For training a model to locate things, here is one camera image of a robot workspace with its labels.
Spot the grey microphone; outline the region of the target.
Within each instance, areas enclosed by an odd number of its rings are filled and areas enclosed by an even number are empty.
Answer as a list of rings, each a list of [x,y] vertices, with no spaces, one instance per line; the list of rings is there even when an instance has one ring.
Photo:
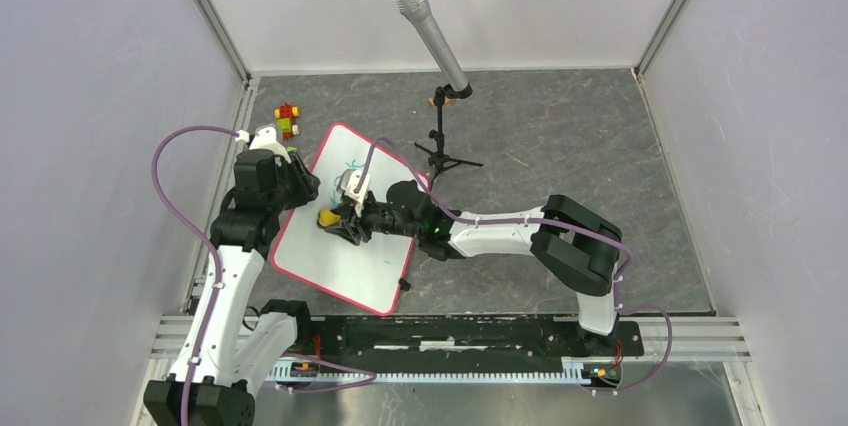
[[[473,87],[433,15],[429,0],[395,1],[400,14],[414,27],[440,71],[447,79],[447,83],[444,86],[439,86],[434,91],[432,98],[435,98],[436,104],[440,106],[440,102],[444,99],[464,100],[469,98],[473,94]],[[461,165],[483,167],[482,163],[458,159],[446,153],[443,108],[444,106],[435,108],[436,128],[428,133],[428,137],[435,142],[436,149],[429,150],[415,143],[417,149],[424,151],[428,155],[428,164],[434,170],[433,179]]]

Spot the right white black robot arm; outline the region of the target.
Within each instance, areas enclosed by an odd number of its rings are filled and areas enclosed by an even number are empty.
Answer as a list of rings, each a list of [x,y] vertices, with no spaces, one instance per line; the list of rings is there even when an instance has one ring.
[[[318,227],[354,245],[374,234],[412,238],[430,258],[532,256],[578,300],[577,338],[591,354],[618,339],[614,280],[629,258],[620,229],[571,198],[551,195],[523,212],[480,215],[451,210],[413,181],[389,187],[383,201],[372,192],[341,191],[341,202],[317,215]]]

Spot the yellow eraser block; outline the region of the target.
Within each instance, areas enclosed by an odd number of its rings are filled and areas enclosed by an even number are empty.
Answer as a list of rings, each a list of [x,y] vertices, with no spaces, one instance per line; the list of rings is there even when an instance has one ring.
[[[329,210],[329,209],[322,209],[322,210],[319,211],[319,214],[318,214],[318,217],[317,217],[317,224],[321,228],[326,229],[326,228],[336,226],[337,224],[339,224],[341,222],[341,220],[342,220],[342,217],[339,214],[336,214],[332,210]]]

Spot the pink framed whiteboard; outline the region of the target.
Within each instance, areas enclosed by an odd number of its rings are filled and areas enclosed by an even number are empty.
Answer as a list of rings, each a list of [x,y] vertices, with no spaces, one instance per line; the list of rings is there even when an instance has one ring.
[[[393,313],[415,242],[376,233],[356,246],[317,226],[318,213],[339,202],[344,171],[360,170],[372,140],[337,122],[326,133],[311,171],[320,179],[318,197],[289,213],[269,254],[274,269],[374,315]]]

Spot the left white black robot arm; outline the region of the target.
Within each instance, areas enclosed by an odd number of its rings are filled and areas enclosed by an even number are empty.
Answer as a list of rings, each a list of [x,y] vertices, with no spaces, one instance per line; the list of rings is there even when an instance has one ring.
[[[143,405],[157,425],[250,425],[256,396],[279,357],[306,351],[314,327],[303,301],[271,300],[239,338],[253,286],[280,231],[283,212],[315,200],[319,179],[293,148],[237,156],[207,240],[210,264],[186,340]]]

